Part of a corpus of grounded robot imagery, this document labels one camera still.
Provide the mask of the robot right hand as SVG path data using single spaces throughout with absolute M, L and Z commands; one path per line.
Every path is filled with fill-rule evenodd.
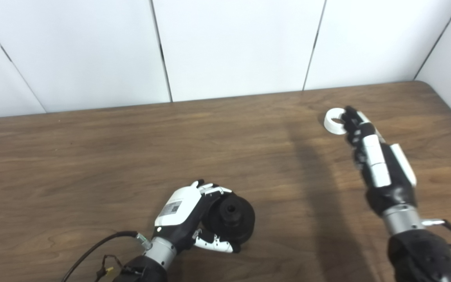
M 354 154 L 354 163 L 366 185 L 365 198 L 378 216 L 391 207 L 417 207 L 415 184 L 408 177 L 408 168 L 400 161 L 401 154 L 379 134 L 368 118 L 354 107 L 344 108 L 341 116 L 346 139 Z

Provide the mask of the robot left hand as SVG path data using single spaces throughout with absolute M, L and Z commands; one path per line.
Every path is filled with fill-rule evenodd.
M 199 248 L 239 253 L 240 244 L 198 227 L 214 203 L 231 195 L 235 195 L 231 189 L 203 179 L 177 189 L 156 217 L 152 237 L 168 241 L 178 255 L 196 243 Z

